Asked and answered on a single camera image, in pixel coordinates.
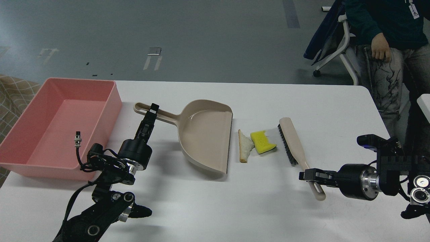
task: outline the beige dustpan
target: beige dustpan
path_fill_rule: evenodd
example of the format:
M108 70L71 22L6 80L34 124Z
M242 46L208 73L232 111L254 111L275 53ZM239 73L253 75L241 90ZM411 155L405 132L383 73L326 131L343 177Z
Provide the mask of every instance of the beige dustpan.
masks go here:
M150 107L138 102L134 111L144 115ZM157 119L178 127L179 143L187 160L201 168L227 174L233 120L229 106L210 100L194 100L179 115L159 109Z

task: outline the yellow sponge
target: yellow sponge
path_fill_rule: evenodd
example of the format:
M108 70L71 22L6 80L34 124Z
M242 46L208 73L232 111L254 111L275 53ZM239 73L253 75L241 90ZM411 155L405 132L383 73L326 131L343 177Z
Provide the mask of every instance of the yellow sponge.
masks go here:
M271 149L274 149L276 147L275 144L269 143L269 140L267 139L266 135L264 134L266 131L257 131L251 133L251 139L255 144L255 149L259 154L267 152Z

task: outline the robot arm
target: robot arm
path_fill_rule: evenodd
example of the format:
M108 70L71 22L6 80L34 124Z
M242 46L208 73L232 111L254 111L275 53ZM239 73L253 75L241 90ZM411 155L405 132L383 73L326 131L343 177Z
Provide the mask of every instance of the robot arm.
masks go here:
M379 192L401 194L410 204L401 216L405 219L430 214L430 161L423 156L404 155L395 138L385 140L374 134L357 137L357 143L377 153L376 168L371 164L345 164L339 171L317 168L300 172L299 179L337 187L349 198L374 200ZM406 175L407 195L400 176Z
M95 242L99 241L108 227L117 221L125 222L127 218L141 218L152 215L152 211L135 204L132 192L111 191L112 185L122 183L133 185L136 171L145 170L152 154L147 144L154 128L159 106L152 104L136 132L135 138L125 140L116 154L100 144L93 144L87 154L86 163L79 156L80 133L77 132L75 146L77 159L84 172L101 171L100 176L79 188L67 205L66 215L61 228L53 242ZM109 150L114 156L106 155ZM92 193L94 205L68 220L69 213L78 194L86 187L96 185Z

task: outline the dark green jacket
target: dark green jacket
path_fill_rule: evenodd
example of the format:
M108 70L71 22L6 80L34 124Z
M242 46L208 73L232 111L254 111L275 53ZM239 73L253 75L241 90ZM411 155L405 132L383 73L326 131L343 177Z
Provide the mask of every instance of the dark green jacket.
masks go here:
M430 20L430 0L414 0L420 15L414 19L409 0L346 0L348 22L357 30L357 44L371 44L383 33L392 48L417 49L428 43L424 18Z

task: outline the pink plastic bin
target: pink plastic bin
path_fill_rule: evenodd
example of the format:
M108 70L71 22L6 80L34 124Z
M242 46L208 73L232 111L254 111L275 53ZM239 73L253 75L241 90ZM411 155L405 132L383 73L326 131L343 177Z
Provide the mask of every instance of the pink plastic bin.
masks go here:
M74 138L81 132L80 157L93 143L106 146L122 102L114 81L50 78L0 145L0 166L23 176L90 180L79 170Z

